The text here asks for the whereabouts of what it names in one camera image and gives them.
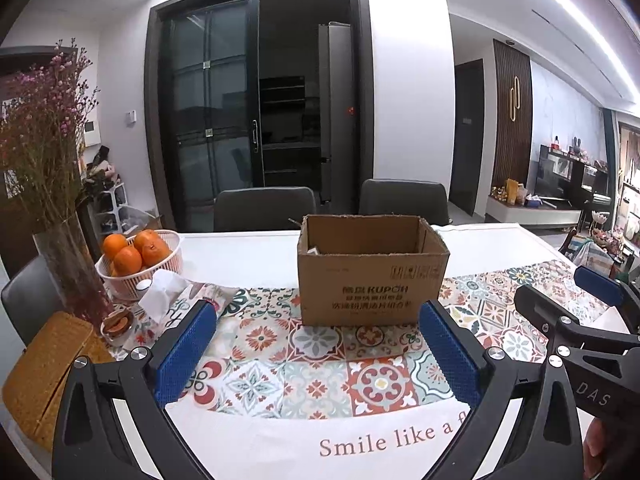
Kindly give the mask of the right hand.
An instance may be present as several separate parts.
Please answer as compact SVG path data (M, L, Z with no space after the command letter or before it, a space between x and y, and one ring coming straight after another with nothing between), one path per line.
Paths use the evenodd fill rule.
M593 479L603 470L610 442L611 438L608 436L608 430L606 430L604 422L594 418L590 422L582 444L585 479Z

